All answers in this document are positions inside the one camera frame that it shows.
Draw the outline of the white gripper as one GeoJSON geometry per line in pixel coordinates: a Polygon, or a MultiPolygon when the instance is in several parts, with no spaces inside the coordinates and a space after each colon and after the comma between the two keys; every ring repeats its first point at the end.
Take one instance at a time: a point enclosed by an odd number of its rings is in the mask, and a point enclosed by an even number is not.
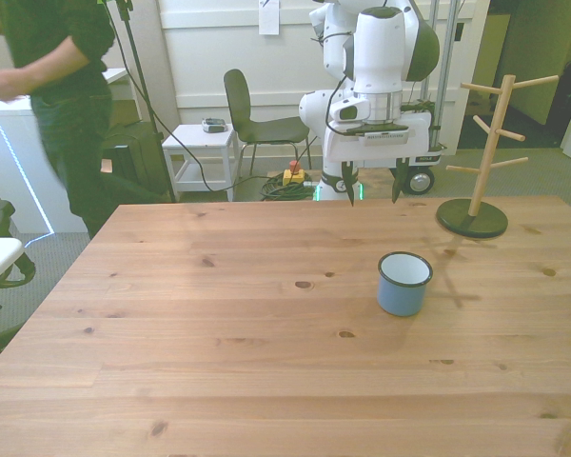
{"type": "Polygon", "coordinates": [[[361,127],[360,122],[338,124],[334,121],[325,129],[324,157],[329,162],[341,163],[345,191],[351,206],[354,206],[354,185],[358,182],[358,173],[353,162],[365,160],[396,159],[394,183],[391,198],[396,203],[408,174],[409,157],[426,155],[429,151],[429,128],[431,114],[424,112],[405,112],[396,124],[406,126],[404,130],[386,130],[367,132],[360,135],[342,135],[346,129],[361,127]]]}

